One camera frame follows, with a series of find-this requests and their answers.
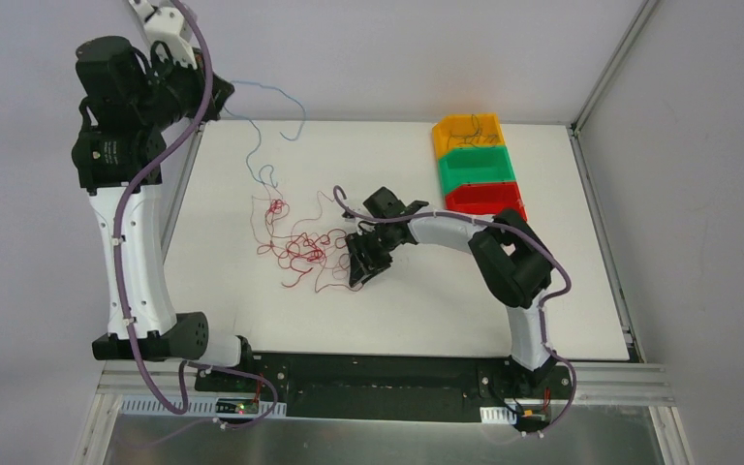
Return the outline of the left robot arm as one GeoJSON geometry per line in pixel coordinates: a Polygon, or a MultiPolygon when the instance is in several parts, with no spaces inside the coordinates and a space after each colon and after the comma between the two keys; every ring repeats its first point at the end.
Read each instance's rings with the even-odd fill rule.
{"type": "Polygon", "coordinates": [[[119,36],[79,46],[76,73],[85,95],[72,159],[99,224],[110,297],[93,356],[220,365],[231,390],[249,389],[257,366],[243,356],[245,340],[212,329],[200,311],[175,310],[159,226],[164,131],[184,118],[217,119],[232,86],[206,69],[198,49],[184,60],[163,42],[142,52],[119,36]]]}

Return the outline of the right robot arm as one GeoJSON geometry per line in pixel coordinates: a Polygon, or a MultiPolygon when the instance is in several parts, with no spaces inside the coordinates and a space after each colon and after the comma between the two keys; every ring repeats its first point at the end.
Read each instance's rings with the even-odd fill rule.
{"type": "Polygon", "coordinates": [[[470,255],[485,286],[506,307],[512,387],[526,397],[547,388],[556,360],[544,341],[542,304],[555,266],[520,213],[507,208],[493,216],[469,215],[427,201],[406,204],[386,187],[370,195],[359,212],[346,204],[341,187],[333,192],[344,217],[356,222],[356,231],[346,237],[351,287],[389,269],[392,252],[402,245],[436,245],[470,255]]]}

